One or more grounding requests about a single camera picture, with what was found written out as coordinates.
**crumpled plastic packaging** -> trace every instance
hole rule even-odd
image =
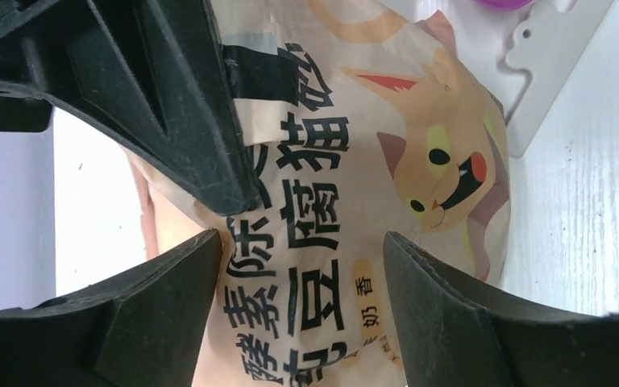
[[[293,103],[235,100],[258,210],[220,217],[127,153],[159,192],[148,219],[157,239],[184,232],[173,206],[224,240],[193,385],[406,385],[385,232],[499,281],[509,229],[501,106],[456,59],[440,13],[412,24],[374,0],[212,5],[224,45],[287,58],[297,89]]]

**beige package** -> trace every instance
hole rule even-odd
[[[212,3],[224,44],[290,55],[301,79],[297,105],[235,100],[258,210],[217,216],[129,153],[160,192],[153,208],[142,191],[157,234],[147,244],[163,252],[181,240],[161,240],[196,232],[188,218],[224,240],[193,385],[406,385],[384,234],[498,282],[509,226],[501,108],[455,58],[441,14],[414,25],[373,0]]]

